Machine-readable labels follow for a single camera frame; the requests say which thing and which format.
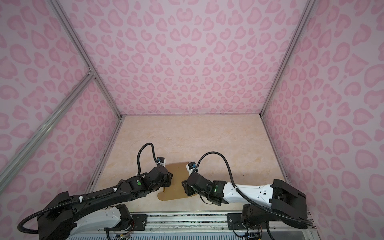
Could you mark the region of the brown cardboard box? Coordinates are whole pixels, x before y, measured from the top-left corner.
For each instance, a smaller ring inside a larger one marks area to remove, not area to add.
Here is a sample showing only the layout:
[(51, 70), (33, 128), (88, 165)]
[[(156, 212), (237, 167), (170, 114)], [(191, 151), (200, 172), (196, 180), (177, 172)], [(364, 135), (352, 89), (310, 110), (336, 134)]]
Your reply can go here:
[(163, 187), (159, 191), (157, 197), (160, 201), (171, 201), (178, 199), (189, 198), (185, 193), (182, 182), (187, 180), (189, 172), (187, 170), (188, 162), (166, 164), (168, 172), (173, 174), (171, 185), (169, 187)]

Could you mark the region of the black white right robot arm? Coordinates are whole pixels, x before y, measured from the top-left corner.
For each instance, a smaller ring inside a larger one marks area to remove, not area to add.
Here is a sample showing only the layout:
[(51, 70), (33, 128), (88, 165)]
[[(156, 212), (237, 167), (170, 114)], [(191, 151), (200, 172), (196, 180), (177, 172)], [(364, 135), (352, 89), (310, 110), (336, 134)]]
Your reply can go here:
[(308, 220), (306, 195), (282, 180), (263, 186), (234, 186), (226, 181), (212, 182), (199, 173), (192, 173), (182, 186), (187, 196), (198, 194), (216, 206), (242, 203), (241, 221), (245, 225), (282, 221), (302, 230), (313, 226)]

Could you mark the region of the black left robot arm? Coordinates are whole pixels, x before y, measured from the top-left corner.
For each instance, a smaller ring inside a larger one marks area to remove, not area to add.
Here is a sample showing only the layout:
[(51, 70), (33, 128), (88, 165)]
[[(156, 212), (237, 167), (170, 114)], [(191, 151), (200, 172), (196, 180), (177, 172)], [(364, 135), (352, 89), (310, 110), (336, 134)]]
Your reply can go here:
[(133, 218), (123, 204), (171, 185), (173, 175), (164, 166), (157, 165), (143, 176), (121, 180), (116, 186), (85, 195), (59, 194), (38, 217), (38, 234), (41, 240), (65, 240), (79, 220), (93, 213), (103, 216), (98, 221), (106, 232), (132, 229)]

